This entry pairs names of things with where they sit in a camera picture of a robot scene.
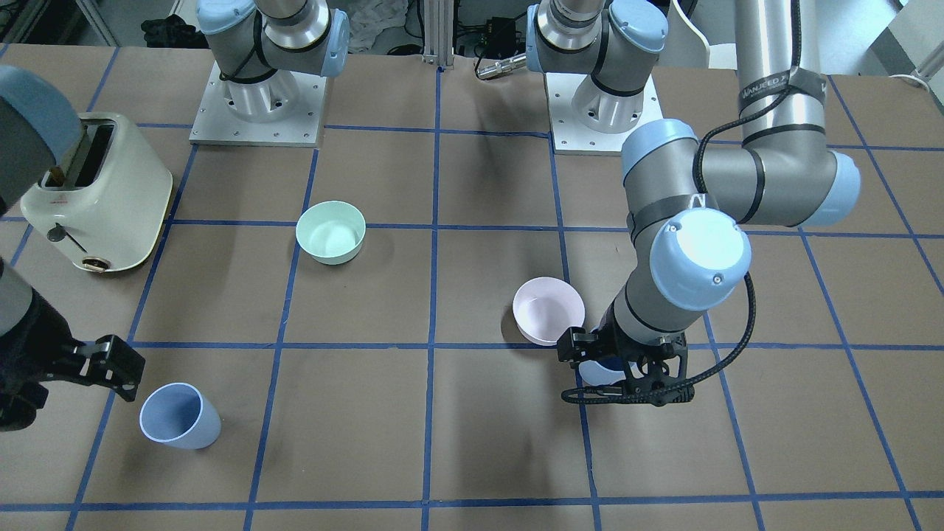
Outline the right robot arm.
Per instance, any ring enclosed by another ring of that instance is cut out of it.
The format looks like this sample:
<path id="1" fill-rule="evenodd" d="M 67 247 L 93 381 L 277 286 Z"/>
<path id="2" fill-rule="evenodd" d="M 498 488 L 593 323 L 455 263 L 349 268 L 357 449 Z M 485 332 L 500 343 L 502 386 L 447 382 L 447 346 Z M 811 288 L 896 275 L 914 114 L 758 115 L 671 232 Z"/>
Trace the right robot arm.
<path id="1" fill-rule="evenodd" d="M 350 21 L 324 1 L 200 1 L 215 54 L 218 105 L 238 125 L 301 118 L 301 75 L 344 69 Z M 137 268 L 162 231 L 173 177 L 137 125 L 114 112 L 78 114 L 53 85 L 2 67 L 2 212 L 19 203 L 75 268 Z M 46 382 L 137 395 L 145 360 L 114 335 L 85 343 L 29 282 L 2 265 L 2 430 L 26 429 Z"/>

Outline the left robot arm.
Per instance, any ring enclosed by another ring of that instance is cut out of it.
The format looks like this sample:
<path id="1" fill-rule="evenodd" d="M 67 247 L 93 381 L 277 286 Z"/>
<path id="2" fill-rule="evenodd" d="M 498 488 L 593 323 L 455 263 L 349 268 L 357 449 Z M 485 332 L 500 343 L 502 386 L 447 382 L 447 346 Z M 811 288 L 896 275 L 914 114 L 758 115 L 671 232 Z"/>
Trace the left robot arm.
<path id="1" fill-rule="evenodd" d="M 738 1 L 737 118 L 704 135 L 679 119 L 638 125 L 621 148 L 627 225 L 636 265 L 592 332 L 571 327 L 559 359 L 583 386 L 567 403 L 664 406 L 746 349 L 756 322 L 743 225 L 828 226 L 852 212 L 861 174 L 827 147 L 826 79 L 813 1 Z M 741 340 L 687 376 L 687 328 L 746 285 Z"/>

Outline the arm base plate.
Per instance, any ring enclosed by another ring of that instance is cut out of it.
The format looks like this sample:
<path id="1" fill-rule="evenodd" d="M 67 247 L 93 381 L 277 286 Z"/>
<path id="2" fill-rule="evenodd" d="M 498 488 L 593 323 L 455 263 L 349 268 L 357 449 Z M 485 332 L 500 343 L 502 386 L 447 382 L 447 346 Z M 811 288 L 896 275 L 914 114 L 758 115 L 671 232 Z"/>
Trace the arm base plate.
<path id="1" fill-rule="evenodd" d="M 195 145 L 317 148 L 328 79 L 279 70 L 255 84 L 225 81 L 213 65 L 189 135 Z"/>
<path id="2" fill-rule="evenodd" d="M 630 97 L 601 91 L 587 74 L 545 74 L 554 151 L 562 155 L 619 156 L 641 125 L 663 118 L 652 78 Z"/>

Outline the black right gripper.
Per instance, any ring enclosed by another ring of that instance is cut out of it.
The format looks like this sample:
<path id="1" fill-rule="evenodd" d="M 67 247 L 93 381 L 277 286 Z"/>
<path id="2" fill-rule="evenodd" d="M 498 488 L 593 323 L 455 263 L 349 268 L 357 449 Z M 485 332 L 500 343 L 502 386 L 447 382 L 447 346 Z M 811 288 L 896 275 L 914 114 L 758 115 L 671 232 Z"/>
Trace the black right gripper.
<path id="1" fill-rule="evenodd" d="M 111 389 L 127 403 L 137 398 L 146 360 L 119 336 L 81 345 L 68 322 L 34 291 L 26 315 L 1 341 L 1 431 L 30 427 L 49 391 L 41 385 L 54 364 L 72 353 L 77 382 Z"/>

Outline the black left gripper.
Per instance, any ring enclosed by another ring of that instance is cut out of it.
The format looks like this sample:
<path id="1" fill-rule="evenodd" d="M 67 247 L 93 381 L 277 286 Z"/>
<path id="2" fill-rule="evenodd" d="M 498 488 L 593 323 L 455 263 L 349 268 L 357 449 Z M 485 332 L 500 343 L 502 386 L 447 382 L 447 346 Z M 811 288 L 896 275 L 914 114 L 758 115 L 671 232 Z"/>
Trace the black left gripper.
<path id="1" fill-rule="evenodd" d="M 579 366 L 586 361 L 613 360 L 622 379 L 607 387 L 604 403 L 666 406 L 688 403 L 695 397 L 694 386 L 686 386 L 656 394 L 687 379 L 688 343 L 684 333 L 673 335 L 660 345 L 644 345 L 630 339 L 614 324 L 587 332 L 583 328 L 567 328 L 557 340 L 557 357 L 561 363 Z"/>

